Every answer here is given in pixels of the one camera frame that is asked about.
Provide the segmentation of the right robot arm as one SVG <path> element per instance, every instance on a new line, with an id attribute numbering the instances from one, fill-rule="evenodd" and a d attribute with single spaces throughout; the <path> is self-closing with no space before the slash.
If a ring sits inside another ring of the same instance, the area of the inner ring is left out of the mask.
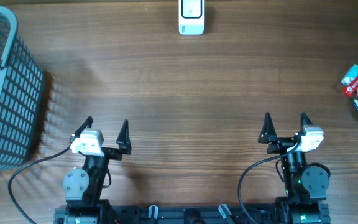
<path id="1" fill-rule="evenodd" d="M 286 190 L 286 196 L 275 199 L 271 222 L 330 223 L 328 205 L 323 203 L 327 198 L 330 170 L 320 163 L 306 161 L 306 153 L 322 143 L 324 131 L 314 125 L 306 113 L 301 114 L 300 125 L 300 131 L 293 137 L 279 137 L 270 113 L 265 114 L 258 142 L 268 144 L 268 154 L 280 156 Z"/>

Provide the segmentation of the teal white small box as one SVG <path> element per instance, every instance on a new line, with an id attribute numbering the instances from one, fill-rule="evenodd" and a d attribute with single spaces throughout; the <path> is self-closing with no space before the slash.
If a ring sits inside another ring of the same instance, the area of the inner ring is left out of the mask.
<path id="1" fill-rule="evenodd" d="M 358 76 L 358 65 L 354 64 L 342 78 L 341 83 L 343 85 L 350 84 Z"/>

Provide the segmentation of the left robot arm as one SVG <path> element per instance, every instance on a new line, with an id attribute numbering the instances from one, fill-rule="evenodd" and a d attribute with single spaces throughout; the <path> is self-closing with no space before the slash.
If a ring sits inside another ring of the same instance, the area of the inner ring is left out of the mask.
<path id="1" fill-rule="evenodd" d="M 92 128 L 93 118 L 85 122 L 71 135 L 70 149 L 85 157 L 80 169 L 72 169 L 63 178 L 66 207 L 55 212 L 55 223 L 120 223 L 121 219 L 109 200 L 101 199 L 106 177 L 110 177 L 109 161 L 120 161 L 132 151 L 129 122 L 125 120 L 116 139 L 117 148 L 104 147 L 103 134 Z"/>

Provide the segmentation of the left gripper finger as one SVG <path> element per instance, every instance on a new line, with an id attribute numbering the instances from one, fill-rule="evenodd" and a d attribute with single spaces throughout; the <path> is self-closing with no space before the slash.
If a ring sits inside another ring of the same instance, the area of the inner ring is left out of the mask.
<path id="1" fill-rule="evenodd" d="M 122 125 L 120 133 L 117 137 L 116 144 L 122 154 L 130 155 L 132 151 L 131 140 L 129 136 L 129 122 L 126 119 Z"/>
<path id="2" fill-rule="evenodd" d="M 82 131 L 84 131 L 86 128 L 91 128 L 92 123 L 93 123 L 93 118 L 91 116 L 87 117 L 84 123 L 71 135 L 70 143 L 73 143 L 74 140 L 78 138 L 82 133 Z"/>

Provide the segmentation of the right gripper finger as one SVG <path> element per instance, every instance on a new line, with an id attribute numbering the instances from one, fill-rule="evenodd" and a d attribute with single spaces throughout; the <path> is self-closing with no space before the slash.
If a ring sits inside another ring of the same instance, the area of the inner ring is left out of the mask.
<path id="1" fill-rule="evenodd" d="M 305 112 L 302 112 L 300 115 L 300 126 L 301 128 L 303 128 L 304 126 L 307 125 L 313 125 L 313 123 L 311 122 L 307 114 Z"/>
<path id="2" fill-rule="evenodd" d="M 273 142 L 277 142 L 277 134 L 275 132 L 271 115 L 269 112 L 266 112 L 264 124 L 258 138 L 258 143 L 269 144 Z"/>

